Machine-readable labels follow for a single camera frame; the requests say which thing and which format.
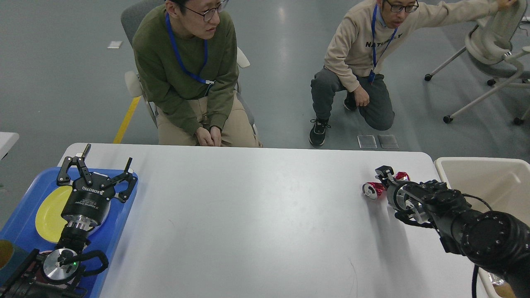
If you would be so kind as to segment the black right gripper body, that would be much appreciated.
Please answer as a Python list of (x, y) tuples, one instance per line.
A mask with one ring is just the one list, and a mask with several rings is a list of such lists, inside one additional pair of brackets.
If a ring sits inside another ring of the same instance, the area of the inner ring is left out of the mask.
[(395, 209), (396, 211), (406, 211), (408, 200), (407, 194), (405, 194), (404, 187), (405, 185), (414, 184), (412, 181), (407, 180), (396, 180), (389, 181), (386, 183), (386, 192), (388, 204)]

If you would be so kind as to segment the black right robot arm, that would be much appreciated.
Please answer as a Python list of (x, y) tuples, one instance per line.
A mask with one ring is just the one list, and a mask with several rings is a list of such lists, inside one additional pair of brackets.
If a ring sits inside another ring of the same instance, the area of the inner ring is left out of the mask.
[(472, 209), (468, 194), (448, 188), (445, 182), (399, 180), (390, 166), (375, 171), (397, 219), (435, 229), (445, 252), (466, 256), (476, 268), (500, 276), (516, 297), (530, 296), (527, 224), (509, 213)]

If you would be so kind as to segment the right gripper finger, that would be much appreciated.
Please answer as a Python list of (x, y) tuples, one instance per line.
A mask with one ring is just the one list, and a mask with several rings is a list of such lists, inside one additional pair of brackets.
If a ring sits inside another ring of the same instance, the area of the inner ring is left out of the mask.
[(395, 173), (390, 166), (380, 166), (375, 169), (376, 178), (380, 181), (385, 189), (395, 188), (397, 185)]
[(394, 217), (406, 225), (418, 226), (421, 228), (433, 228), (433, 225), (429, 222), (418, 223), (417, 221), (411, 219), (410, 213), (408, 211), (396, 211), (394, 213)]

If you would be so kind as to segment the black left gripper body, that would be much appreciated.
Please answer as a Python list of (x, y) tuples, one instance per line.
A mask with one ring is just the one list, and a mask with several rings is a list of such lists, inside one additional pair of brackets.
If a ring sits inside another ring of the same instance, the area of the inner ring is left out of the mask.
[(78, 178), (72, 183), (72, 193), (61, 212), (67, 228), (94, 232), (108, 216), (110, 197), (116, 192), (112, 186), (103, 189), (101, 185), (110, 180), (110, 177), (91, 174), (89, 180), (93, 182), (92, 185), (88, 185), (84, 178)]

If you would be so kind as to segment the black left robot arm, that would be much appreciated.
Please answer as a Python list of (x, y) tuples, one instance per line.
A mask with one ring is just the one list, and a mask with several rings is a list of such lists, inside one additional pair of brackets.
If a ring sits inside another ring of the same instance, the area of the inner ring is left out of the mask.
[(2, 298), (97, 298), (136, 194), (138, 176), (67, 156), (32, 182), (1, 230)]

